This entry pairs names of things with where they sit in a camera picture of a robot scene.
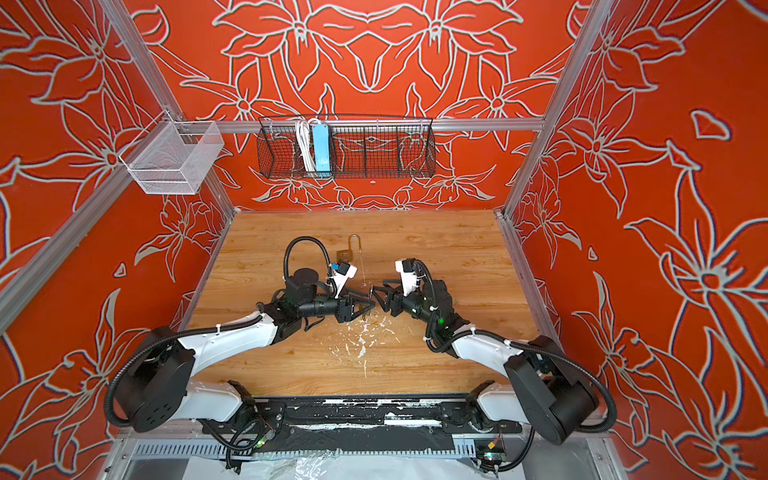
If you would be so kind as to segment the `brass padlock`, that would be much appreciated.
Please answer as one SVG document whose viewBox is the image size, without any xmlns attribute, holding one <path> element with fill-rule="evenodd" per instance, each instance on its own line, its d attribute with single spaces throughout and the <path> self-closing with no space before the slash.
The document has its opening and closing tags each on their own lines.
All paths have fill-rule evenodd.
<svg viewBox="0 0 768 480">
<path fill-rule="evenodd" d="M 359 260 L 362 254 L 362 241 L 361 237 L 353 233 L 347 238 L 347 246 L 336 252 L 336 260 L 338 263 L 354 264 L 356 260 Z"/>
</svg>

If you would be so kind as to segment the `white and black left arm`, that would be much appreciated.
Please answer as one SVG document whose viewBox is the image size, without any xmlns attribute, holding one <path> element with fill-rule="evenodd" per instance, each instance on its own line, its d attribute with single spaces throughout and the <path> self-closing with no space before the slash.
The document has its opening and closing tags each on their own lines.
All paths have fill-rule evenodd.
<svg viewBox="0 0 768 480">
<path fill-rule="evenodd" d="M 369 295 L 348 288 L 356 267 L 332 261 L 315 237 L 291 240 L 282 270 L 283 288 L 240 319 L 207 328 L 152 330 L 107 387 L 103 410 L 108 423 L 148 432 L 170 420 L 229 422 L 243 410 L 246 389 L 234 381 L 220 386 L 197 382 L 198 373 L 244 352 L 277 345 L 328 317 L 349 323 L 376 306 Z"/>
</svg>

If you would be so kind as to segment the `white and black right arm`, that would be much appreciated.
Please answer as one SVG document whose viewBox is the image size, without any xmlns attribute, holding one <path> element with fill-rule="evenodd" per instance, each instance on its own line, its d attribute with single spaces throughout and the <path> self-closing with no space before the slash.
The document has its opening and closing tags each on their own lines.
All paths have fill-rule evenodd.
<svg viewBox="0 0 768 480">
<path fill-rule="evenodd" d="M 615 425 L 618 407 L 609 389 L 553 339 L 516 341 L 481 329 L 455 311 L 445 283 L 424 262 L 399 260 L 395 267 L 398 279 L 371 290 L 380 307 L 393 317 L 422 321 L 431 352 L 474 362 L 507 379 L 506 385 L 491 383 L 475 393 L 485 418 L 526 423 L 555 445 L 574 432 L 605 433 Z"/>
</svg>

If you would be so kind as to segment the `light blue box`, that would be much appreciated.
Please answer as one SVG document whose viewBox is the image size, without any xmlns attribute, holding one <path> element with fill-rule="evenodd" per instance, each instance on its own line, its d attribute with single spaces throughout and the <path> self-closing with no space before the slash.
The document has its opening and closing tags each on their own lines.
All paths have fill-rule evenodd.
<svg viewBox="0 0 768 480">
<path fill-rule="evenodd" d="M 330 132 L 328 126 L 322 123 L 313 125 L 312 137 L 316 172 L 320 177 L 328 177 L 331 175 Z"/>
</svg>

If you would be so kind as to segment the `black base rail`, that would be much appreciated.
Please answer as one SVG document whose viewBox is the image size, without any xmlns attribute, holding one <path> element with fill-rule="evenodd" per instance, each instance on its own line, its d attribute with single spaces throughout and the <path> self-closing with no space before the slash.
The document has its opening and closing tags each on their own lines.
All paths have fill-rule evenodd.
<svg viewBox="0 0 768 480">
<path fill-rule="evenodd" d="M 525 436 L 515 421 L 483 419 L 460 393 L 266 397 L 251 402 L 265 433 L 264 452 L 453 454 L 498 437 Z"/>
</svg>

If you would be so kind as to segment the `white mesh wall basket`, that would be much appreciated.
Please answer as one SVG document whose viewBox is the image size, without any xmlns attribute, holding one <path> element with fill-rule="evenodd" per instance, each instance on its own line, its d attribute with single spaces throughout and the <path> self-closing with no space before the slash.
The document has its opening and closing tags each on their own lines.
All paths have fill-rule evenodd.
<svg viewBox="0 0 768 480">
<path fill-rule="evenodd" d="M 155 126 L 121 163 L 148 195 L 196 194 L 224 147 L 215 122 L 201 133 L 182 133 L 165 121 Z"/>
</svg>

